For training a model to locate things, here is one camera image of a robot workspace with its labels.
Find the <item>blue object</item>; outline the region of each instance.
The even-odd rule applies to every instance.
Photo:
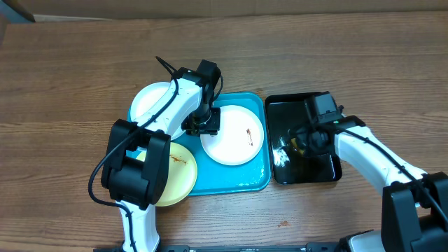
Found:
[[[261,150],[247,163],[228,166],[212,160],[205,153],[199,137],[183,134],[173,142],[186,147],[193,154],[197,163],[197,180],[189,196],[262,190],[271,179],[265,110],[262,99],[251,92],[240,92],[220,94],[214,102],[215,107],[227,105],[243,106],[260,119],[265,134]],[[127,120],[130,120],[130,110],[127,113]],[[136,158],[138,154],[138,152],[128,153],[133,158]]]

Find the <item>plate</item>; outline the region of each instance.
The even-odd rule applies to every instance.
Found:
[[[140,153],[137,159],[144,161],[146,151]],[[169,146],[168,180],[162,196],[155,204],[157,207],[171,206],[180,202],[191,192],[197,178],[197,164],[193,154],[187,148],[177,143]]]
[[[168,82],[153,83],[140,90],[132,101],[129,113],[131,121],[134,122],[136,118],[142,116],[145,112],[152,108],[154,104],[168,91],[169,85],[170,83]],[[180,137],[184,132],[185,131],[181,129],[181,126],[179,126],[179,128],[171,136],[171,140],[175,140]]]
[[[218,134],[201,135],[205,152],[223,165],[242,165],[252,160],[260,151],[265,136],[260,120],[242,106],[228,105],[220,109]]]

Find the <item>white plate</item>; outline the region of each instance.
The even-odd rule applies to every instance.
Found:
[[[223,165],[241,165],[261,150],[265,133],[258,117],[247,108],[223,106],[218,135],[201,135],[207,155]]]
[[[142,116],[145,112],[152,108],[154,104],[167,92],[168,88],[168,82],[159,82],[148,85],[144,89],[140,90],[140,92],[135,96],[134,101],[132,101],[131,111],[129,113],[131,116],[131,121],[134,121],[135,118]],[[179,126],[176,132],[171,136],[171,140],[175,140],[180,137],[184,132],[185,131],[181,129],[181,126]]]

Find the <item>cable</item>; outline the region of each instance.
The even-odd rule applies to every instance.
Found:
[[[223,89],[224,78],[223,78],[223,76],[219,76],[219,78],[221,79],[221,87],[219,88],[219,91],[216,93],[215,97],[213,97],[213,99],[211,100],[211,102],[216,101],[216,99],[218,98],[219,94],[221,93],[221,90]]]
[[[101,169],[101,167],[104,165],[104,163],[112,156],[112,154],[114,154],[117,150],[120,150],[121,148],[123,148],[124,146],[126,146],[127,144],[129,144],[129,142],[131,140],[134,139],[134,137],[140,133],[140,131],[142,131],[143,129],[145,129],[145,127],[147,127],[148,125],[150,125],[152,122],[155,121],[155,119],[157,119],[158,116],[160,116],[160,114],[163,113],[163,111],[165,109],[167,109],[167,107],[174,101],[174,99],[176,98],[176,95],[179,92],[179,83],[177,81],[176,78],[173,77],[173,72],[169,69],[169,67],[171,67],[173,69],[173,67],[171,65],[169,65],[168,63],[166,63],[163,59],[161,59],[160,57],[156,57],[156,59],[162,64],[162,66],[169,72],[169,74],[171,74],[171,78],[174,79],[174,82],[176,84],[176,89],[173,93],[173,96],[169,99],[169,101],[157,112],[155,113],[153,116],[151,116],[151,118],[145,122],[142,126],[138,127],[136,130],[133,131],[133,133],[129,134],[128,136],[126,136],[125,139],[123,139],[114,149],[112,149],[109,153],[107,153],[107,155],[105,157],[103,157],[103,159],[98,163],[98,165],[95,167],[95,169],[92,172],[92,175],[90,175],[90,179],[89,179],[89,185],[88,185],[88,191],[89,191],[89,196],[90,198],[92,198],[92,200],[98,204],[103,204],[105,206],[110,206],[110,207],[119,207],[121,209],[123,209],[123,211],[126,212],[126,217],[129,221],[129,239],[131,241],[131,247],[134,250],[134,252],[137,252],[137,247],[135,246],[135,241],[134,241],[134,234],[133,234],[133,230],[132,230],[132,219],[131,219],[131,211],[124,205],[121,204],[117,204],[115,202],[107,202],[101,199],[98,199],[97,197],[95,197],[95,195],[93,194],[93,181],[95,180],[95,176],[98,174],[98,171]]]
[[[333,128],[334,130],[339,130],[339,131],[345,132],[345,133],[350,134],[351,136],[356,137],[357,139],[360,139],[360,140],[370,144],[371,146],[375,147],[381,154],[383,154],[387,159],[389,159],[389,161],[391,161],[392,164],[395,165],[400,170],[400,172],[402,172],[404,175],[406,175],[406,177],[409,178],[412,182],[417,184],[417,187],[421,190],[421,192],[425,195],[425,197],[428,198],[428,200],[430,201],[431,205],[440,214],[440,217],[442,217],[443,221],[448,226],[448,217],[444,213],[444,211],[442,210],[440,205],[435,201],[433,196],[431,196],[429,194],[429,192],[423,187],[423,185],[421,184],[421,182],[419,180],[414,178],[414,176],[412,174],[410,174],[406,170],[406,168],[404,166],[402,166],[400,163],[398,163],[397,160],[395,160],[391,156],[391,154],[389,154],[387,151],[385,151],[381,146],[379,146],[378,144],[376,144],[372,140],[368,139],[367,137],[361,136],[361,135],[359,135],[359,134],[357,134],[355,132],[351,132],[350,130],[347,130],[347,129],[344,129],[344,128],[341,128],[341,127],[336,127],[334,125],[319,125],[319,126],[322,127],[322,128]]]

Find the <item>wooden table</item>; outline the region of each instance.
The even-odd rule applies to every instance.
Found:
[[[123,239],[88,178],[135,94],[175,67],[217,62],[224,92],[329,90],[401,157],[448,172],[448,13],[10,24],[0,49],[0,250],[91,251]],[[191,197],[157,209],[166,244],[336,241],[381,227],[353,167],[337,183]],[[99,179],[94,190],[109,193]]]

